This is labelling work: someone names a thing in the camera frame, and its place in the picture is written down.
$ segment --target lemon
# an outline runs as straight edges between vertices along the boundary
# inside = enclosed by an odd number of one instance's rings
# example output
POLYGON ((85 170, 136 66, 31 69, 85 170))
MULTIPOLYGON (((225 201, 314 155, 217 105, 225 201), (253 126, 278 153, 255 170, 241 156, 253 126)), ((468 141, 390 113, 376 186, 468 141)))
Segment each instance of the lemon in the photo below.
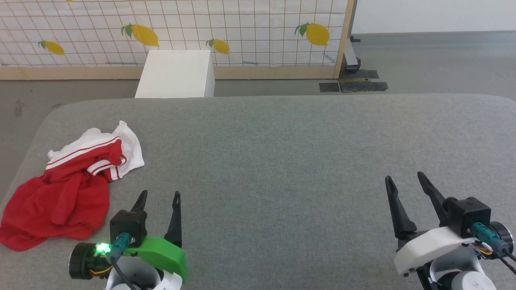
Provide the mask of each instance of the lemon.
POLYGON ((328 45, 328 40, 330 40, 330 33, 326 27, 317 23, 309 24, 306 22, 303 25, 298 25, 294 31, 294 34, 297 33, 297 30, 299 30, 299 34, 301 34, 301 36, 304 36, 306 33, 308 41, 310 41, 310 43, 313 45, 326 46, 328 45))
POLYGON ((134 35, 134 38, 136 38, 136 40, 138 40, 143 45, 159 47, 158 36, 156 33, 154 33, 154 31, 152 31, 152 29, 146 26, 139 24, 132 25, 129 23, 129 25, 122 26, 121 30, 122 35, 124 34, 124 31, 125 34, 127 34, 129 37, 134 35))
POLYGON ((212 39, 212 40, 206 41, 206 44, 209 45, 210 47, 215 48, 215 50, 218 53, 229 54, 229 45, 223 40, 212 39))
POLYGON ((43 40, 43 41, 38 42, 38 46, 41 46, 44 49, 48 49, 49 52, 51 52, 53 54, 65 55, 64 54, 65 50, 61 47, 61 45, 59 45, 55 42, 43 40))

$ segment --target red and white garment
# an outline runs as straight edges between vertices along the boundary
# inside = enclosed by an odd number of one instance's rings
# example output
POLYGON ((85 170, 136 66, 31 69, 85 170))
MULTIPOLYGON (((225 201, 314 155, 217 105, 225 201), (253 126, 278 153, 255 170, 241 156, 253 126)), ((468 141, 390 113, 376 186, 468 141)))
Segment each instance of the red and white garment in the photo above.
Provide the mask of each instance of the red and white garment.
POLYGON ((49 237, 87 239, 104 224, 109 182, 144 165, 138 138, 120 121, 113 133, 91 128, 49 151, 42 176, 20 185, 7 203, 0 243, 24 251, 49 237))

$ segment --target white cloth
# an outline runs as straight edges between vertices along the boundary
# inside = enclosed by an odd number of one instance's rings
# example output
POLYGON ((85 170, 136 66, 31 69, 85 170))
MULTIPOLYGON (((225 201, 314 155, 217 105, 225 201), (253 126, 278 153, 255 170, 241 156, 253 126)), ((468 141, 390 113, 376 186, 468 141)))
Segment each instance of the white cloth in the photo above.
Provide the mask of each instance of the white cloth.
POLYGON ((141 154, 140 141, 124 121, 120 121, 113 133, 102 133, 98 128, 91 128, 84 132, 79 139, 64 146, 60 151, 50 150, 48 153, 50 161, 47 163, 46 170, 119 140, 121 140, 122 150, 121 163, 115 165, 106 159, 99 160, 88 167, 88 172, 97 175, 99 172, 109 170, 108 175, 111 176, 113 181, 120 179, 129 171, 145 165, 141 154))

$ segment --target gray fabric surface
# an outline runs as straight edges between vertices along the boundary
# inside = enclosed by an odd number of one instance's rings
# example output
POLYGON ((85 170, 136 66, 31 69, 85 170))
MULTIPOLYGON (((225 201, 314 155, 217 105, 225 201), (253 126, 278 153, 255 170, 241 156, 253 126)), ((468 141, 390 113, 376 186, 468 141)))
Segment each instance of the gray fabric surface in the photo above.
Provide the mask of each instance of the gray fabric surface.
MULTIPOLYGON (((6 199, 40 175, 49 149, 124 120, 146 165, 110 185, 108 221, 149 191, 150 236, 182 193, 185 289, 420 289, 399 277, 384 178, 419 229, 438 226, 416 172, 444 196, 475 196, 516 231, 516 103, 486 95, 351 95, 104 100, 41 125, 6 199)), ((89 240, 108 241, 106 223, 89 240)), ((0 246, 1 289, 102 289, 68 276, 77 241, 0 246)), ((499 290, 516 277, 482 261, 499 290)))

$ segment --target white box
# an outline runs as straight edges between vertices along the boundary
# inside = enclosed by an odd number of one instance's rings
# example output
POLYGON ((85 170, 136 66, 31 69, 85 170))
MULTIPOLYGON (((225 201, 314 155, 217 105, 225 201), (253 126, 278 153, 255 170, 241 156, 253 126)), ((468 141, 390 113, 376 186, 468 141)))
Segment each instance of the white box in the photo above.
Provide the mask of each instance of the white box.
POLYGON ((209 50, 149 51, 135 98, 213 96, 215 75, 209 50))

